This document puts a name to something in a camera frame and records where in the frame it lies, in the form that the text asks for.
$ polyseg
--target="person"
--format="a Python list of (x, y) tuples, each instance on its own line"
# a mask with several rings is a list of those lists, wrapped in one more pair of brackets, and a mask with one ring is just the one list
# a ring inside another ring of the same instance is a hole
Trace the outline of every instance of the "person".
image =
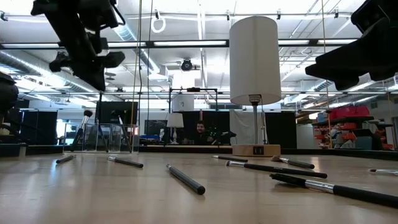
[[(197, 131), (192, 137), (195, 145), (210, 145), (213, 143), (214, 138), (207, 135), (205, 124), (203, 121), (197, 122)], [(184, 139), (184, 143), (188, 144), (189, 140)]]

